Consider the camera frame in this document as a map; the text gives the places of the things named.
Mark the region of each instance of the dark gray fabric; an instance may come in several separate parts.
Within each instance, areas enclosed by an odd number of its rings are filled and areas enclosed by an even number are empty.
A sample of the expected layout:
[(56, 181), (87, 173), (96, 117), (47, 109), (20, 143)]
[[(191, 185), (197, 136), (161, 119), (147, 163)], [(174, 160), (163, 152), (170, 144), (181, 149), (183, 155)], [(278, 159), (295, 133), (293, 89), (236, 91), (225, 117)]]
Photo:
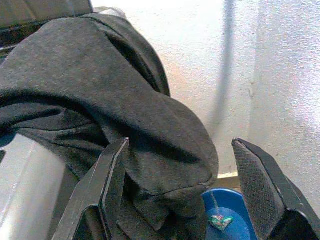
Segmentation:
[(79, 179), (109, 143), (129, 137), (116, 239), (203, 239), (200, 195), (217, 178), (217, 152), (200, 120), (168, 96), (147, 44), (116, 16), (47, 23), (0, 66), (0, 132), (40, 142)]
[(255, 234), (267, 239), (284, 215), (284, 204), (259, 158), (238, 141), (234, 141), (233, 149)]

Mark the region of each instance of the silver metal surface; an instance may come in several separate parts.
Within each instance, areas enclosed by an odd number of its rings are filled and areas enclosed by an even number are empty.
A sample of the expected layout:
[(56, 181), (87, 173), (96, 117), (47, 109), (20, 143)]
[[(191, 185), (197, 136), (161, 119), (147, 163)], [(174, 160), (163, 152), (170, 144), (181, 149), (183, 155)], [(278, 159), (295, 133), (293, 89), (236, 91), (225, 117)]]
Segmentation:
[(77, 179), (61, 159), (22, 135), (0, 151), (0, 239), (51, 239)]

